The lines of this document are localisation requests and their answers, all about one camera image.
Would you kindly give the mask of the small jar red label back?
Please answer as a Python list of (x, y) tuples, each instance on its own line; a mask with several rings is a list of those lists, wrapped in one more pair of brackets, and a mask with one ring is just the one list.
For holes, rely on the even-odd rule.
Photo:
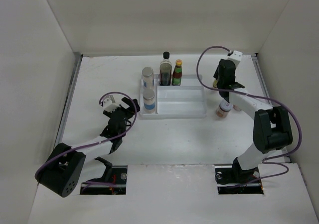
[(236, 111), (241, 111), (241, 109), (237, 106), (237, 105), (233, 105), (233, 108), (236, 110)]

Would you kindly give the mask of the tall dark soy sauce bottle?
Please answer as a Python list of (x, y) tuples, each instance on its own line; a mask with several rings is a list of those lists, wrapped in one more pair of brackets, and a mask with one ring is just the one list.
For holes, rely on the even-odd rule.
[(165, 51), (163, 53), (163, 60), (160, 63), (159, 67), (159, 76), (160, 76), (160, 85), (169, 86), (171, 84), (171, 70), (172, 64), (169, 60), (170, 53)]

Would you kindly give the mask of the spice jar silver lid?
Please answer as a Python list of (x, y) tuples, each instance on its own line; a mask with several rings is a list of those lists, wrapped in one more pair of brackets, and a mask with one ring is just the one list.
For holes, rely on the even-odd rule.
[(154, 88), (154, 71), (151, 67), (144, 67), (142, 69), (143, 85), (146, 89)]
[(154, 113), (156, 109), (154, 90), (145, 89), (142, 95), (143, 95), (144, 110), (147, 113)]

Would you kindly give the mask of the small jar red label front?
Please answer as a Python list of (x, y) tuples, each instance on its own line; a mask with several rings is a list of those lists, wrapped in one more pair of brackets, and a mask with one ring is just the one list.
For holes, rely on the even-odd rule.
[(216, 114), (220, 118), (225, 118), (227, 117), (228, 113), (232, 110), (232, 108), (233, 108), (232, 104), (230, 104), (229, 102), (225, 100), (222, 100), (216, 110)]

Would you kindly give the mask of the red chili sauce bottle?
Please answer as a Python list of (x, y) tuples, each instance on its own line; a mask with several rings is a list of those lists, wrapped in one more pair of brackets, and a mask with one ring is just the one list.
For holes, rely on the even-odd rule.
[(180, 86), (182, 79), (182, 60), (177, 59), (175, 62), (175, 68), (172, 74), (172, 82), (173, 86)]

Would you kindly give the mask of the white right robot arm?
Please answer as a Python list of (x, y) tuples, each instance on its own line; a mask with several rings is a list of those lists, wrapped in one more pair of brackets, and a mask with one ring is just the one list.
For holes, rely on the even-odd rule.
[(230, 168), (216, 169), (218, 184), (243, 184), (256, 172), (258, 165), (276, 150), (292, 144), (293, 136), (289, 114), (283, 106), (274, 107), (250, 97), (243, 85), (235, 80), (236, 65), (233, 61), (219, 61), (216, 75), (219, 94), (224, 101), (238, 106), (253, 121), (253, 143)]

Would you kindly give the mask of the small yellow label bottle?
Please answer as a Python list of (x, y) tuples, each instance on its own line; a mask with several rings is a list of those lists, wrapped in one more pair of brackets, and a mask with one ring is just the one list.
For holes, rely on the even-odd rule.
[(212, 87), (215, 88), (215, 89), (217, 89), (217, 88), (218, 88), (217, 84), (218, 84), (218, 80), (217, 80), (217, 79), (214, 79), (214, 81), (213, 81), (213, 83), (212, 83)]

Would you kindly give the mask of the small jar red label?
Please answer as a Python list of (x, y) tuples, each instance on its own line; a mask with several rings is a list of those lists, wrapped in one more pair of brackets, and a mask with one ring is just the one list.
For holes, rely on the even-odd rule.
[(241, 111), (241, 109), (237, 106), (237, 105), (233, 105), (233, 108), (236, 110), (236, 111)]
[(228, 113), (232, 110), (232, 108), (233, 108), (232, 104), (230, 104), (229, 102), (225, 100), (222, 100), (216, 110), (216, 114), (220, 118), (225, 118), (227, 117)]

